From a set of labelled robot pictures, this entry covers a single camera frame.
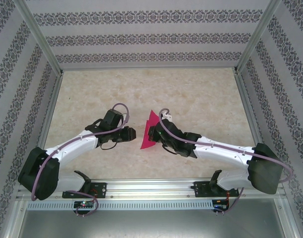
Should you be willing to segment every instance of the pink object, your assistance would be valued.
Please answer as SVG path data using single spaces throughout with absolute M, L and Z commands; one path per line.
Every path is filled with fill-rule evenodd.
M 144 133 L 141 149 L 146 149 L 156 145 L 156 142 L 152 142 L 148 140 L 149 138 L 148 131 L 151 126 L 157 125 L 158 122 L 159 122 L 159 117 L 153 112 L 153 110 L 151 110 L 150 118 L 146 121 L 145 133 Z

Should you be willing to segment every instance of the mounting plate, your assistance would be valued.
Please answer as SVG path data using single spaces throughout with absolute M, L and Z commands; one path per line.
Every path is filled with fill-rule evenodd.
M 195 190 L 196 197 L 226 197 L 227 191 L 219 190 L 217 193 L 213 192 L 210 185 L 210 181 L 196 181 L 193 183 L 193 189 Z M 230 197 L 238 197 L 238 189 L 229 190 Z
M 96 198 L 105 198 L 106 195 L 106 182 L 92 182 L 90 191 L 88 193 Z M 89 198 L 83 195 L 75 194 L 72 192 L 63 192 L 62 198 Z

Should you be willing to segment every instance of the floor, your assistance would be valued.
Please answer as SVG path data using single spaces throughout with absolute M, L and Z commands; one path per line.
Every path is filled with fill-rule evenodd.
M 45 148 L 80 133 L 115 103 L 130 110 L 134 141 L 92 150 L 61 168 L 91 179 L 208 178 L 231 165 L 172 155 L 161 147 L 140 150 L 150 111 L 166 107 L 182 131 L 224 143 L 254 146 L 233 72 L 224 69 L 136 69 L 65 72 Z

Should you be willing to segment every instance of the patterned wallpaper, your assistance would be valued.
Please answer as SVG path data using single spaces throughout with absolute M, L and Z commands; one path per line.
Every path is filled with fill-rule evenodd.
M 28 0 L 63 69 L 235 66 L 269 0 Z
M 303 0 L 283 0 L 242 72 L 263 141 L 294 170 L 284 184 L 303 237 Z
M 27 152 L 37 145 L 56 75 L 11 0 L 0 0 L 0 235 Z

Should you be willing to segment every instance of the enclosure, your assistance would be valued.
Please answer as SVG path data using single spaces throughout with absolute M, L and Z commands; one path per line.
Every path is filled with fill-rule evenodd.
M 77 217 L 60 192 L 31 201 L 17 181 L 30 151 L 119 102 L 137 138 L 62 168 L 106 183 L 98 211 Z M 265 143 L 293 178 L 216 216 L 223 197 L 191 186 L 234 167 L 141 150 L 162 108 L 183 132 Z M 303 0 L 0 0 L 0 237 L 125 236 L 303 238 Z

